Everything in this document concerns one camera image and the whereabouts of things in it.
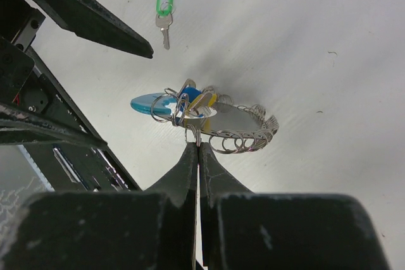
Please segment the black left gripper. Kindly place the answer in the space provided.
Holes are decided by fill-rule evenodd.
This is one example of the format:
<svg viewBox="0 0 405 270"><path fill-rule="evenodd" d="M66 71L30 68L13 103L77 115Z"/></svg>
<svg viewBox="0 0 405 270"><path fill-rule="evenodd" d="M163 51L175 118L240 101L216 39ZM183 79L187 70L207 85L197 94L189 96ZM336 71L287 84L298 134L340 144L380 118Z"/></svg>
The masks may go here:
<svg viewBox="0 0 405 270"><path fill-rule="evenodd" d="M150 43L96 0L33 0L64 30L151 59ZM1 145L67 143L105 149L104 140L44 114L52 99L29 55L45 17L25 0L1 0Z"/></svg>

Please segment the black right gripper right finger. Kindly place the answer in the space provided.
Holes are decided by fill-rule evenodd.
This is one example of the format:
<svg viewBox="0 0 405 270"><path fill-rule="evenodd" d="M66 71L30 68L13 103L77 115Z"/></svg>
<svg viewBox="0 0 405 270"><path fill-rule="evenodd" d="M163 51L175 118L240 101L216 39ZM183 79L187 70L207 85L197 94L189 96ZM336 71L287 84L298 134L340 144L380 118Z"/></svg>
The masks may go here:
<svg viewBox="0 0 405 270"><path fill-rule="evenodd" d="M209 269L388 269L371 219L336 193L254 193L199 148L203 264Z"/></svg>

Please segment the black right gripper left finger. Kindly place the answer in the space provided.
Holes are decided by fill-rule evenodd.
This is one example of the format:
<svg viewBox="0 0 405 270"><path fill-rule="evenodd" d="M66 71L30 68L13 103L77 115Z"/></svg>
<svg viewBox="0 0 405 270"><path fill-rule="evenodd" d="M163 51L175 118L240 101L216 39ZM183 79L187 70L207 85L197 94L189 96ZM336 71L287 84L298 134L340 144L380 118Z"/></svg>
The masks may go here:
<svg viewBox="0 0 405 270"><path fill-rule="evenodd" d="M144 191L44 192L1 244L2 269L198 269L198 148Z"/></svg>

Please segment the metal key organizer blue handle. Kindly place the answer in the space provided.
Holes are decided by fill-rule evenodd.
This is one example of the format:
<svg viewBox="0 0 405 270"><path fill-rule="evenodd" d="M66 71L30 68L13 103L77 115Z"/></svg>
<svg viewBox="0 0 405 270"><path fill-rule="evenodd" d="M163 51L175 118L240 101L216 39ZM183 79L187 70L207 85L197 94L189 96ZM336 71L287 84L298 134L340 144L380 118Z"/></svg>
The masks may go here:
<svg viewBox="0 0 405 270"><path fill-rule="evenodd" d="M235 105L229 95L212 86L198 89L189 78L179 91L165 88L140 95L130 101L130 106L158 123L192 132L196 142L201 142L202 135L208 136L211 148L220 154L261 150L279 130L276 117L267 116L262 105Z"/></svg>

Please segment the blue tag key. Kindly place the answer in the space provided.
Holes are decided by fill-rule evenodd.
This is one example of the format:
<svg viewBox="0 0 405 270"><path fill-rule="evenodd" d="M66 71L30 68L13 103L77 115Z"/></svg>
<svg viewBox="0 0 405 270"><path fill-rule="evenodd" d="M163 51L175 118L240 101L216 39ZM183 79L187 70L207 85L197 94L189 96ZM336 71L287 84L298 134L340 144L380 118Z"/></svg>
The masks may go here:
<svg viewBox="0 0 405 270"><path fill-rule="evenodd" d="M201 91L192 85L185 85L178 94L176 115L181 114L201 94Z"/></svg>

